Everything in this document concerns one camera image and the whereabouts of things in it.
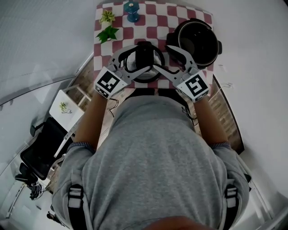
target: checkered tablecloth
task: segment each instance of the checkered tablecloth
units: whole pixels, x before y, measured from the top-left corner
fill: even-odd
[[[198,18],[205,21],[213,29],[212,15],[207,12],[196,10],[192,7],[185,7],[171,3],[156,3],[151,1],[140,2],[140,20],[131,23],[127,20],[127,13],[123,10],[126,3],[108,3],[98,5],[96,9],[95,28],[94,28],[94,78],[96,78],[103,66],[108,64],[111,56],[115,51],[128,45],[137,44],[138,41],[150,41],[158,47],[164,55],[165,65],[171,71],[179,69],[178,64],[173,62],[168,53],[165,51],[166,36],[173,32],[174,29],[183,21],[190,18]],[[112,26],[119,28],[116,32],[117,40],[100,43],[96,37],[107,24],[100,24],[99,19],[102,17],[104,10],[111,10],[115,14],[115,21]],[[204,74],[209,84],[213,80],[213,65],[206,68]],[[164,76],[160,76],[157,81],[151,83],[132,82],[129,88],[174,88]]]

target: wooden floor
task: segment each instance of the wooden floor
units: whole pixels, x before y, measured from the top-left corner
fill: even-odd
[[[80,87],[87,92],[89,96],[92,96],[94,90],[93,90],[93,81],[94,81],[94,69],[93,69],[93,59],[88,62],[86,67],[83,69],[83,71],[79,74],[73,85],[79,84]],[[217,86],[216,79],[213,80],[213,85],[212,85],[212,95],[215,95],[217,93],[219,87]],[[117,99],[119,101],[119,104],[121,104],[127,96],[129,96],[134,90],[130,88],[126,88],[124,91],[121,93],[118,93],[115,95],[113,98]],[[76,102],[78,103],[81,98],[82,94],[77,91],[76,89],[73,89],[68,92],[68,95]],[[193,103],[187,98],[183,97],[186,102],[189,105],[191,114],[194,114],[194,106]],[[89,101],[86,100],[82,104],[82,109],[85,111],[87,108]],[[104,121],[103,121],[103,126],[102,126],[102,131],[101,131],[101,136],[99,140],[99,145],[102,144],[102,142],[105,140],[105,138],[108,135],[109,128],[111,126],[111,123],[113,121],[112,115],[109,113],[109,109],[113,108],[115,106],[116,102],[109,100],[107,103],[107,108],[104,116]],[[227,105],[225,98],[222,95],[222,92],[219,91],[218,94],[210,101],[210,105],[212,109],[214,110],[215,114],[217,115],[218,119],[220,120],[222,126],[224,127],[226,134],[228,136],[229,142],[232,146],[232,148],[240,153],[243,150],[243,144],[241,141],[241,137],[238,133],[237,125],[233,119],[233,116],[230,112],[229,106]],[[115,113],[117,111],[117,108],[113,109],[112,112]],[[195,125],[195,130],[196,132],[201,135],[199,126],[197,125],[197,119],[194,120],[194,125]]]

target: gray t-shirt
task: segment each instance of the gray t-shirt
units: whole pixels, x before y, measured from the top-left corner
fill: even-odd
[[[238,189],[239,216],[249,186],[236,153],[211,149],[172,99],[132,97],[119,106],[96,153],[83,146],[68,151],[53,205],[70,226],[67,193],[71,183],[80,183],[88,229],[140,230],[169,216],[218,228],[228,181]]]

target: black office chair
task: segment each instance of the black office chair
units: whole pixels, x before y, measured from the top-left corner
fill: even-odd
[[[41,133],[32,145],[25,149],[20,157],[24,163],[20,165],[20,173],[15,176],[18,181],[25,182],[30,189],[35,189],[33,185],[37,184],[37,177],[41,180],[47,178],[48,172],[53,163],[66,153],[72,139],[69,138],[58,156],[54,154],[61,145],[67,131],[57,123],[52,117],[49,117],[44,123],[37,126],[31,126],[30,133],[35,135],[35,131],[43,126]]]

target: black strap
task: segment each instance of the black strap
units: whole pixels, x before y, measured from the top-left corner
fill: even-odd
[[[237,215],[239,200],[237,198],[238,190],[234,185],[228,185],[225,191],[225,198],[227,201],[226,219],[223,230],[228,230]]]
[[[68,211],[74,230],[86,230],[85,214],[83,210],[83,187],[72,185],[68,194]]]

